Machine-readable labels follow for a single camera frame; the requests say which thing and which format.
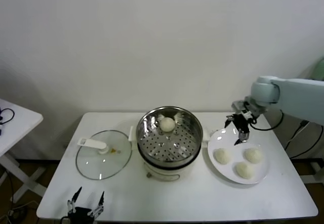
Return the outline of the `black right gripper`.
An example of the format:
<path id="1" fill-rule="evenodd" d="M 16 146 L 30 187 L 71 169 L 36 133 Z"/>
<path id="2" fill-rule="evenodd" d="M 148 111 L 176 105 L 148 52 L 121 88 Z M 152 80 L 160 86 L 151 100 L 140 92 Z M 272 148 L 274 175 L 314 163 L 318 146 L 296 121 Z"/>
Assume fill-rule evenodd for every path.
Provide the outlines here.
<path id="1" fill-rule="evenodd" d="M 252 98 L 234 101 L 231 105 L 235 115 L 227 115 L 224 127 L 226 128 L 234 121 L 235 127 L 239 130 L 238 139 L 235 146 L 247 142 L 249 139 L 249 125 L 256 124 L 258 117 L 261 115 L 261 106 L 258 106 Z"/>

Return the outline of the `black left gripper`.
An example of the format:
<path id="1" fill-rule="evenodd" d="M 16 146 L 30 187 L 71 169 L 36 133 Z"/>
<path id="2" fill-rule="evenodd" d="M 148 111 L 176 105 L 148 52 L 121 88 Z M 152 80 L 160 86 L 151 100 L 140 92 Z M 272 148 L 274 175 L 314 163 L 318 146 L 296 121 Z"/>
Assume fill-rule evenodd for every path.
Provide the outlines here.
<path id="1" fill-rule="evenodd" d="M 80 187 L 72 196 L 70 200 L 67 201 L 68 212 L 60 219 L 60 223 L 71 223 L 71 224 L 93 224 L 95 219 L 104 210 L 104 192 L 100 197 L 98 205 L 94 209 L 76 207 L 75 203 L 78 196 L 82 190 Z"/>

